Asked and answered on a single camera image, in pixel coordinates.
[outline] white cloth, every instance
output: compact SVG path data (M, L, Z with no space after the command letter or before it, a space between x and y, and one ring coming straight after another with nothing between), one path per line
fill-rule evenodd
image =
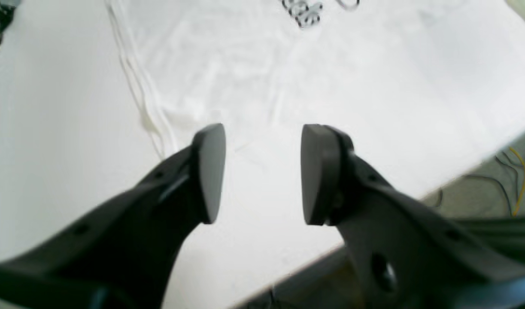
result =
M229 137L219 219L186 241L168 308L230 307L340 244L303 223L303 123L415 197L525 131L525 23L504 2L321 2L299 29L278 0L108 0L160 155L211 122Z

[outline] floor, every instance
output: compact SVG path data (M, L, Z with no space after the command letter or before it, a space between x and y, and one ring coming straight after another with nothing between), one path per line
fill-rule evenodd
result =
M509 150L509 147L513 147L525 160L525 134L512 141L511 145L507 145L503 149L512 162L520 164L515 154ZM476 166L474 170L467 171L466 174L488 176L500 181L504 186L514 212L517 190L516 174L513 168L518 173L518 192L522 188L524 169L523 167L513 166L501 151L498 152L497 157L512 168L500 164L495 157L492 157ZM460 176L451 184L444 186L442 190L443 198L438 211L445 217L490 218L509 216L506 197L500 185L494 180ZM431 207L439 205L440 190L427 196L424 199L424 203ZM525 193L520 203L518 215L525 215Z

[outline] white table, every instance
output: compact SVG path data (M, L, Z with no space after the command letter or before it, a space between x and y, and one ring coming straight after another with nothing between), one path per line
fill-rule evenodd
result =
M165 308L231 307L341 244L332 227L303 222L302 123L346 131L364 159L415 197L525 131L525 24L501 1L472 0L362 70L345 81L358 100L341 117L307 108L229 149L217 223L185 242ZM321 99L339 108L332 93ZM0 53L0 260L157 162L103 3L25 1Z

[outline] yellow wire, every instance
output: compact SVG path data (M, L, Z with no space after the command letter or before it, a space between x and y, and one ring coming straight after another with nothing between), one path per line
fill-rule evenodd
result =
M518 211L520 210L520 202L522 201L522 197L524 196L524 191L525 191L525 162L522 159L522 156L520 156L520 154L516 150L514 150L514 148L510 147L510 151L512 151L518 157L518 160L520 160L520 163L524 167L524 183L522 184L522 191L520 191L520 197L518 198L518 201L516 202L516 209L514 213L512 214L515 217L518 214Z

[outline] screw hole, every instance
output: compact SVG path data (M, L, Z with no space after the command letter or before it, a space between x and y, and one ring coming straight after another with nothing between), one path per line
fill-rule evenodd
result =
M447 232L445 232L445 235L453 240L453 241L460 241L461 240L461 235L458 231L455 231L455 230L449 230Z
M86 233L87 231L89 230L89 225L86 225L86 224L82 224L80 226L78 226L74 231L74 235L76 236L80 236L80 235L83 235L84 233Z
M392 265L382 254L373 254L371 257L371 270L377 285L385 292L392 293L398 287L398 280Z

